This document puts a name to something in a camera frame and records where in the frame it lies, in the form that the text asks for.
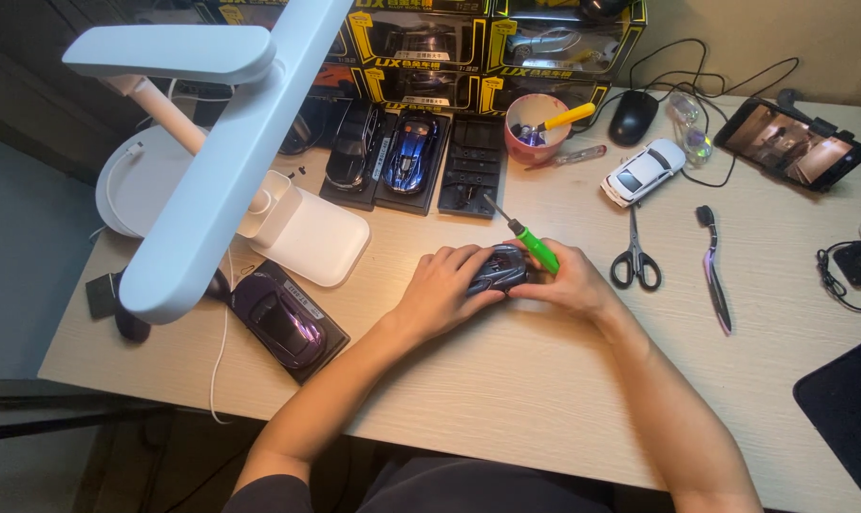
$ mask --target scissors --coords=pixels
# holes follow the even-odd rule
[[[626,280],[617,277],[617,266],[626,264]],[[655,274],[655,282],[649,284],[645,277],[645,268],[651,267],[651,273]],[[636,205],[630,206],[630,246],[621,253],[614,263],[611,264],[611,281],[619,288],[628,288],[633,285],[633,278],[639,276],[639,284],[646,290],[657,290],[661,285],[661,269],[652,260],[652,257],[643,253],[639,247],[639,232],[636,231]]]

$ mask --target desk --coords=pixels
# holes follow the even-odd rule
[[[742,98],[719,99],[733,113]],[[526,172],[510,162],[502,203],[539,237],[582,247],[601,272],[629,243],[629,214],[598,184],[619,159],[613,114],[567,143],[608,144],[606,157]],[[861,108],[803,104],[857,134]],[[713,116],[713,131],[721,126]],[[673,137],[664,110],[646,141]],[[316,192],[328,152],[276,158],[274,169]],[[721,181],[730,157],[694,171]],[[298,171],[305,165],[306,175]],[[694,210],[708,204],[719,222],[717,266],[734,321],[726,338],[713,312],[702,258],[710,242]],[[491,245],[511,237],[501,218],[419,217],[378,208],[364,216],[373,239],[345,285],[300,285],[356,341],[401,297],[417,260],[439,247]],[[800,513],[861,511],[861,493],[791,397],[797,379],[861,342],[861,314],[829,298],[815,252],[857,237],[861,167],[827,195],[813,195],[738,163],[722,189],[677,176],[637,213],[643,249],[661,265],[664,285],[639,286],[623,300],[737,438],[766,507]],[[121,341],[113,320],[93,322],[82,283],[117,271],[138,243],[105,232],[73,293],[39,376],[197,408],[208,407],[223,306],[202,300],[183,319],[153,328],[141,345]],[[235,280],[262,261],[237,237]],[[227,263],[222,262],[227,272]],[[861,294],[852,296],[861,302]],[[220,412],[260,419],[297,386],[231,316],[215,387]],[[512,300],[488,309],[443,340],[426,344],[379,383],[346,433],[574,475],[661,488],[636,440],[614,361],[594,328],[549,306]]]

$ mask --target pink cup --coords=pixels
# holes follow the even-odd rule
[[[554,116],[569,111],[566,105],[559,99],[546,94],[527,94],[512,102],[506,111],[506,124],[503,128],[503,136],[506,138],[506,149],[510,157],[516,162],[526,165],[535,165],[547,162],[553,157],[560,145],[570,135],[570,125],[550,129],[544,133],[547,144],[543,146],[528,146],[526,143],[516,139],[512,135],[510,127],[515,124],[530,125],[536,127]]]

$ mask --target car wheel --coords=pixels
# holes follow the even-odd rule
[[[531,47],[529,45],[519,45],[512,51],[512,63],[521,65],[531,56]]]

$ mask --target forearm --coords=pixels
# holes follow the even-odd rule
[[[312,462],[347,426],[386,370],[415,345],[395,321],[381,319],[273,416],[256,439],[235,491],[276,469],[308,482]]]
[[[646,450],[677,510],[762,511],[728,428],[618,302],[596,322],[611,344]]]

